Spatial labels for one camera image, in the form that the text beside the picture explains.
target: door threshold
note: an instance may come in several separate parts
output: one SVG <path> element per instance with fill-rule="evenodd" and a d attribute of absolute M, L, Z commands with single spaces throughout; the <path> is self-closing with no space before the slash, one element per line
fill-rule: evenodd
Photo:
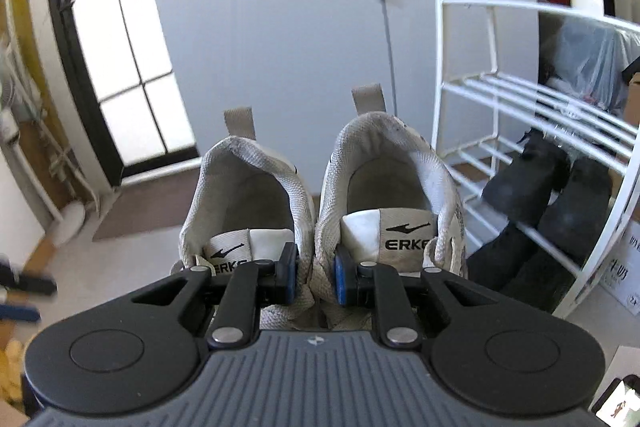
<path fill-rule="evenodd" d="M 177 174 L 178 172 L 189 171 L 191 169 L 199 168 L 202 158 L 199 156 L 191 160 L 184 162 L 174 163 L 173 165 L 167 165 L 166 167 L 160 167 L 153 169 L 152 171 L 140 172 L 140 174 L 134 174 L 122 179 L 121 187 L 129 187 L 130 185 L 138 185 L 139 183 L 156 180 L 164 176 L 171 174 Z"/>

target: shoe rack shelf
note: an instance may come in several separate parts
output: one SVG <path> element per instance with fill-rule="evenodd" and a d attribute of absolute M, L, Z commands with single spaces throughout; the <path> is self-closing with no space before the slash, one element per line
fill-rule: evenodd
<path fill-rule="evenodd" d="M 486 28 L 491 55 L 491 70 L 463 77 L 448 78 L 446 72 L 447 28 L 444 19 L 445 7 L 482 6 L 486 8 Z M 514 0 L 436 0 L 437 30 L 437 74 L 434 105 L 433 134 L 431 144 L 438 155 L 448 163 L 457 158 L 488 178 L 498 171 L 500 162 L 510 164 L 511 154 L 522 153 L 522 147 L 500 135 L 500 117 L 506 115 L 524 122 L 544 133 L 555 136 L 575 150 L 606 165 L 622 177 L 622 185 L 609 204 L 609 217 L 590 256 L 582 267 L 575 264 L 561 250 L 546 240 L 537 230 L 518 224 L 529 238 L 553 256 L 575 277 L 574 285 L 558 304 L 554 315 L 566 317 L 598 283 L 606 264 L 607 255 L 618 242 L 631 217 L 640 184 L 640 136 L 638 127 L 629 125 L 615 116 L 599 110 L 581 100 L 561 92 L 540 86 L 500 71 L 495 36 L 495 10 L 501 7 L 521 8 L 561 16 L 588 20 L 594 24 L 613 26 L 621 30 L 637 32 L 640 26 L 626 21 L 573 10 L 553 4 L 522 2 Z M 462 96 L 493 109 L 493 132 L 470 143 L 443 150 L 441 144 L 441 120 L 447 95 Z M 478 201 L 486 182 L 475 182 L 453 165 L 449 170 L 466 194 L 463 197 L 465 212 L 486 229 L 492 237 L 500 233 L 499 228 L 483 213 Z M 467 231 L 467 239 L 480 247 L 483 241 Z"/>

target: shoe insole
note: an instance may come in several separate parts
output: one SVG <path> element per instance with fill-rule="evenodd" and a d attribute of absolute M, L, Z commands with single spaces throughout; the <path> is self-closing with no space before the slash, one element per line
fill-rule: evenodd
<path fill-rule="evenodd" d="M 243 229 L 293 230 L 289 195 L 271 174 L 254 174 L 236 185 L 221 233 Z"/>
<path fill-rule="evenodd" d="M 389 156 L 366 162 L 349 182 L 347 213 L 372 208 L 431 210 L 414 166 Z"/>

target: frosted glass pane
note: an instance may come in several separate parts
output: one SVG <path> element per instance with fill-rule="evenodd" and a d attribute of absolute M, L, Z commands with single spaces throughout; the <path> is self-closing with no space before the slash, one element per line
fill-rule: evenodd
<path fill-rule="evenodd" d="M 175 76 L 170 74 L 154 80 L 146 84 L 145 89 L 166 148 L 175 151 L 193 145 L 193 131 L 182 105 Z"/>
<path fill-rule="evenodd" d="M 100 107 L 124 165 L 164 153 L 141 87 L 103 102 Z"/>
<path fill-rule="evenodd" d="M 75 0 L 73 10 L 98 100 L 135 86 L 139 82 L 138 72 L 118 0 Z"/>
<path fill-rule="evenodd" d="M 142 80 L 171 71 L 156 0 L 120 0 Z"/>

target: shoe tongue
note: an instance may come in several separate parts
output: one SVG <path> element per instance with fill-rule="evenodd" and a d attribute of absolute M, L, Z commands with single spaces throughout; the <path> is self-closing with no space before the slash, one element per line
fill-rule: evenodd
<path fill-rule="evenodd" d="M 342 217 L 340 241 L 356 263 L 375 261 L 389 264 L 400 273 L 419 272 L 437 223 L 437 216 L 429 210 L 361 210 Z"/>
<path fill-rule="evenodd" d="M 289 229 L 244 229 L 221 233 L 209 239 L 202 249 L 202 259 L 198 264 L 211 268 L 214 275 L 231 273 L 242 263 L 256 259 L 277 261 L 284 244 L 293 241 L 293 232 Z"/>

